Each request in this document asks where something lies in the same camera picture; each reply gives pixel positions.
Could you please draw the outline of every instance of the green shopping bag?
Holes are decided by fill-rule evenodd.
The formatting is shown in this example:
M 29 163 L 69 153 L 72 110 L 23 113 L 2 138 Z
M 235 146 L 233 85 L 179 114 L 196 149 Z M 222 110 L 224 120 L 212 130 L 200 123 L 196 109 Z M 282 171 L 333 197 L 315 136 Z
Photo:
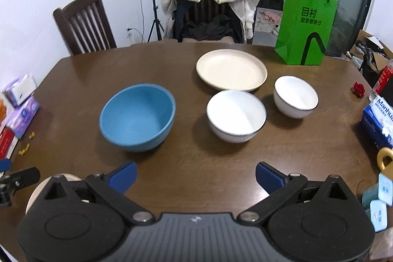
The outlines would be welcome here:
M 320 65 L 337 0 L 285 0 L 275 52 L 288 65 Z

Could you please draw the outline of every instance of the plate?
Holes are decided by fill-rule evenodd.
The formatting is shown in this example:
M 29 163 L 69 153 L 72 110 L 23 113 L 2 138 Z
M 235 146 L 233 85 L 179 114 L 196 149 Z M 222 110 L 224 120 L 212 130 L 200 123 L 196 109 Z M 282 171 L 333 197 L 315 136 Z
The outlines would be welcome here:
M 266 80 L 268 71 L 257 57 L 235 49 L 217 49 L 199 58 L 196 70 L 209 86 L 219 90 L 253 91 Z

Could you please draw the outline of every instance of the light blue box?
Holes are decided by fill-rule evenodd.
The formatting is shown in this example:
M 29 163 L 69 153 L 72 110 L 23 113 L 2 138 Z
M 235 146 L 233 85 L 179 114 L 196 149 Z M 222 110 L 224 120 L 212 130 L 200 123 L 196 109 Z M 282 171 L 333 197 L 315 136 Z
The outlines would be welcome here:
M 373 200 L 370 203 L 370 209 L 366 210 L 375 232 L 385 230 L 388 227 L 388 211 L 386 203 L 380 200 Z
M 393 204 L 393 182 L 382 173 L 378 176 L 378 183 L 363 192 L 362 206 L 364 209 L 368 209 L 373 200 L 380 200 L 389 206 Z

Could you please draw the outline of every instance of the wooden table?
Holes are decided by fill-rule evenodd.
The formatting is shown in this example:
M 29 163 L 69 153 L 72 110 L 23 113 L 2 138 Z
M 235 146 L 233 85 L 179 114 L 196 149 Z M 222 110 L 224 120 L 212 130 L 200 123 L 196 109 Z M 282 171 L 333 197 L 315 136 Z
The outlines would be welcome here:
M 261 59 L 266 82 L 255 92 L 266 106 L 267 124 L 244 144 L 219 140 L 210 130 L 206 105 L 216 93 L 198 77 L 195 65 L 218 48 L 242 49 Z M 305 79 L 319 105 L 304 120 L 281 114 L 273 102 L 275 80 L 285 74 Z M 266 161 L 284 173 L 311 180 L 339 174 L 359 193 L 376 182 L 377 149 L 359 121 L 367 98 L 350 91 L 354 82 L 370 87 L 352 63 L 325 57 L 321 66 L 286 66 L 271 48 L 239 44 L 151 43 L 62 59 L 35 93 L 41 104 L 13 155 L 13 170 L 36 166 L 41 180 L 56 173 L 81 178 L 107 173 L 125 160 L 138 164 L 136 183 L 126 195 L 156 216 L 162 211 L 231 211 L 235 215 L 266 196 L 255 181 L 255 166 Z M 172 92 L 172 131 L 156 149 L 126 153 L 101 135 L 101 109 L 115 93 L 137 83 L 157 83 Z M 28 135 L 36 132 L 33 140 Z M 20 150 L 31 143 L 28 152 Z M 0 243 L 25 261 L 16 228 L 34 187 L 19 191 L 1 209 Z

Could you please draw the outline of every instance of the yellow object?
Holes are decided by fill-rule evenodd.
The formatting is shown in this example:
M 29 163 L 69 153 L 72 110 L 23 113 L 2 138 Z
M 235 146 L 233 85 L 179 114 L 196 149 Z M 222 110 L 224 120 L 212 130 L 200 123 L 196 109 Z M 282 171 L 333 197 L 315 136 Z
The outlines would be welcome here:
M 384 159 L 388 157 L 393 160 L 393 150 L 390 148 L 382 148 L 379 150 L 378 155 L 377 155 L 377 164 L 378 167 L 381 170 L 381 173 L 388 177 L 389 179 L 393 180 L 393 161 L 385 166 L 384 164 Z

